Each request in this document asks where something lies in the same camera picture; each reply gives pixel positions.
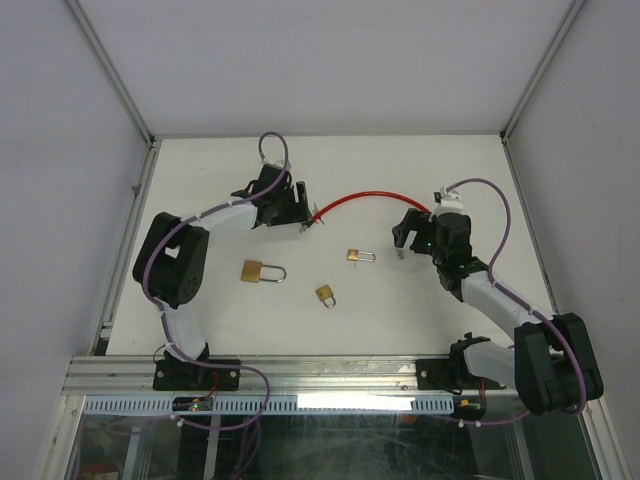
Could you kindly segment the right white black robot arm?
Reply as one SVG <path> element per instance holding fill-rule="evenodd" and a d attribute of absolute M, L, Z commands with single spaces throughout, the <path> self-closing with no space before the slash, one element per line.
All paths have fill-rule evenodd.
<path fill-rule="evenodd" d="M 512 341 L 501 347 L 466 334 L 450 347 L 448 378 L 469 387 L 480 378 L 517 391 L 534 415 L 581 409 L 602 397 L 604 383 L 583 319 L 543 313 L 490 273 L 472 252 L 471 219 L 460 213 L 432 216 L 409 209 L 392 229 L 397 249 L 428 255 L 445 291 L 476 309 Z"/>

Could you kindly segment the large brass padlock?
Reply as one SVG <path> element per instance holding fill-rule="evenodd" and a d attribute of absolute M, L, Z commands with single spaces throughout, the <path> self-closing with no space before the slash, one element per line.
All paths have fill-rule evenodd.
<path fill-rule="evenodd" d="M 276 265 L 264 264 L 260 261 L 246 260 L 243 264 L 240 279 L 247 283 L 274 283 L 279 284 L 286 280 L 285 268 Z"/>

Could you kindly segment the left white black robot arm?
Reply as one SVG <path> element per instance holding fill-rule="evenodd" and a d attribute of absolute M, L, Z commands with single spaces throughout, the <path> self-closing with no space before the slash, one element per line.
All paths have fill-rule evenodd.
<path fill-rule="evenodd" d="M 190 307 L 202 285 L 209 250 L 259 227 L 303 224 L 311 219 L 306 184 L 283 167 L 264 166 L 259 176 L 222 203 L 179 217 L 157 214 L 134 262 L 132 275 L 158 309 L 175 377 L 198 388 L 209 377 L 208 344 Z"/>

